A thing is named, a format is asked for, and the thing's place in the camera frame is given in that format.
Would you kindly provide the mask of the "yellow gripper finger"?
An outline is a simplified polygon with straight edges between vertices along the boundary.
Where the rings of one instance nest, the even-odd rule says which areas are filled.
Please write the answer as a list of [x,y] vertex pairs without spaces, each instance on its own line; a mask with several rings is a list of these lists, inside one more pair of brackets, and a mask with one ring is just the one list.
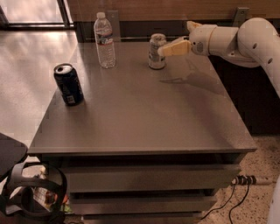
[[187,21],[187,22],[186,22],[186,26],[187,26],[187,30],[188,30],[189,32],[192,32],[192,31],[194,31],[196,28],[201,27],[201,24],[200,24],[200,23],[193,22],[193,21]]
[[157,50],[158,54],[163,57],[184,55],[190,51],[191,42],[186,39],[177,42],[171,42],[170,44],[159,47]]

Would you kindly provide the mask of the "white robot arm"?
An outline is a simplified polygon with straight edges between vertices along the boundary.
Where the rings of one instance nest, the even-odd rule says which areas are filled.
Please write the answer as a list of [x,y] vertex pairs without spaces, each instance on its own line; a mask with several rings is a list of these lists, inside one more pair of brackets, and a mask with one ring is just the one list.
[[158,48],[160,56],[193,52],[219,56],[240,67],[262,67],[280,97],[280,36],[268,20],[254,17],[240,27],[187,22],[189,39],[180,37]]

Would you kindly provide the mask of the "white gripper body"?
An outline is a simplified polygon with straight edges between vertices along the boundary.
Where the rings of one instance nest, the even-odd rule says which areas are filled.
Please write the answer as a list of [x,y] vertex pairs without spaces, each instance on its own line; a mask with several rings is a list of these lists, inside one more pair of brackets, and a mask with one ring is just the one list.
[[209,56],[210,38],[215,24],[203,24],[190,31],[189,40],[192,44],[192,51],[197,55]]

